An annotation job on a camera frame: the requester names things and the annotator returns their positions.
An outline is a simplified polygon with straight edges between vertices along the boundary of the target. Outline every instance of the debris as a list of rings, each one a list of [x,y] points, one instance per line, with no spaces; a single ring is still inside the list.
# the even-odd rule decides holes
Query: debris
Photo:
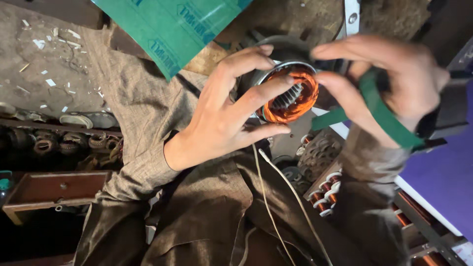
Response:
[[[79,34],[77,34],[77,32],[75,32],[75,31],[72,31],[72,30],[70,30],[70,29],[68,29],[67,31],[68,31],[69,33],[71,33],[71,34],[72,34],[72,36],[76,37],[77,39],[80,39],[80,35],[79,35]]]
[[[39,50],[42,50],[44,48],[45,41],[44,40],[33,40],[33,43],[35,43],[36,46],[38,46]]]
[[[22,88],[22,87],[20,87],[20,86],[17,86],[17,88],[20,89],[20,90],[22,90],[22,91],[24,91],[24,92],[26,92],[26,93],[31,93],[31,92],[25,90],[24,88]]]
[[[79,48],[82,47],[82,45],[77,44],[77,43],[73,43],[73,42],[71,42],[71,41],[67,41],[67,43],[70,44],[70,45],[73,45],[73,46],[77,47],[77,48],[75,48],[75,49],[79,49]]]
[[[54,81],[52,79],[48,79],[46,80],[46,82],[49,84],[49,86],[56,86],[56,83],[54,83]]]
[[[31,64],[31,63],[26,64],[26,66],[24,66],[24,67],[20,70],[20,72],[22,72],[23,70],[25,70],[25,68],[27,68],[30,64]]]

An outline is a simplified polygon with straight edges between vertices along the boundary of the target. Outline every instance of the green insulation strip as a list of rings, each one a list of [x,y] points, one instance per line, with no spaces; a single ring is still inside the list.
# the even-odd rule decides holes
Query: green insulation strip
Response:
[[[92,0],[153,59],[167,80],[251,0]]]
[[[359,80],[359,88],[365,103],[381,128],[401,147],[410,149],[424,144],[424,141],[407,130],[386,107],[377,86],[376,77],[380,69],[370,69]],[[319,130],[332,124],[346,121],[348,118],[342,108],[312,119],[312,130]]]

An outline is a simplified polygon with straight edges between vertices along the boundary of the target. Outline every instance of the white cable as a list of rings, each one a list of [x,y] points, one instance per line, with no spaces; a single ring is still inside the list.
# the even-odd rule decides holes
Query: white cable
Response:
[[[325,259],[327,260],[329,266],[333,266],[332,264],[332,261],[330,260],[330,258],[328,257],[328,254],[327,254],[327,251],[325,250],[325,246],[323,245],[322,241],[320,240],[320,237],[319,235],[315,232],[314,230],[314,227],[312,225],[312,223],[310,222],[309,220],[309,216],[307,215],[306,213],[306,210],[304,209],[303,205],[302,205],[302,202],[300,201],[299,199],[299,196],[297,195],[297,192],[294,190],[294,188],[292,187],[291,183],[289,183],[289,181],[287,180],[287,178],[284,176],[284,174],[271,162],[271,160],[268,158],[268,156],[266,155],[266,153],[264,153],[263,150],[259,149],[258,150],[261,154],[261,156],[263,156],[264,160],[266,162],[268,162],[273,168],[274,170],[276,170],[282,177],[282,179],[284,179],[284,181],[286,181],[286,183],[288,184],[288,186],[290,187],[290,189],[292,190],[292,193],[294,193],[294,196],[296,196],[296,199],[297,201],[299,202],[299,205],[300,205],[300,208],[302,209],[302,212],[304,213],[304,216],[306,217],[306,220],[307,220],[307,223],[309,224],[309,227],[310,227],[310,230],[312,231],[312,233],[314,234],[315,238],[317,239],[317,241],[319,242],[319,245],[320,247],[322,248],[322,251],[324,253],[324,256],[325,256]],[[256,157],[256,165],[257,165],[257,168],[258,168],[258,175],[260,176],[260,179],[261,179],[261,182],[263,182],[263,178],[261,177],[261,172],[260,172],[260,168],[259,168],[259,165],[258,165],[258,156],[256,154],[256,150],[254,152],[254,156]],[[264,198],[264,203],[266,204],[266,207],[268,208],[268,211],[269,211],[269,207],[266,203],[266,198]]]
[[[261,177],[261,170],[260,170],[260,163],[258,161],[258,153],[256,152],[256,146],[253,144],[253,151],[254,151],[254,159],[256,161],[256,168],[258,169],[258,176],[260,177],[260,182],[261,182],[261,190],[263,191],[263,199],[264,199],[264,204],[266,205],[266,209],[268,210],[269,217],[271,218],[272,224],[274,225],[274,229],[276,230],[276,233],[278,234],[279,240],[281,240],[282,246],[284,247],[284,250],[289,256],[289,259],[292,262],[293,266],[296,266],[296,263],[291,257],[291,254],[289,254],[289,251],[286,247],[286,244],[284,244],[284,241],[281,238],[281,235],[279,234],[278,228],[276,227],[276,223],[274,222],[274,218],[272,217],[271,211],[269,210],[268,202],[266,201],[266,193],[264,191],[264,183],[263,183],[263,178]]]
[[[250,238],[250,235],[253,234],[254,231],[256,231],[256,227],[253,227],[248,233],[246,233],[245,236],[245,252],[243,253],[243,258],[240,261],[240,264],[238,266],[243,266],[245,265],[246,259],[248,258],[248,238]]]

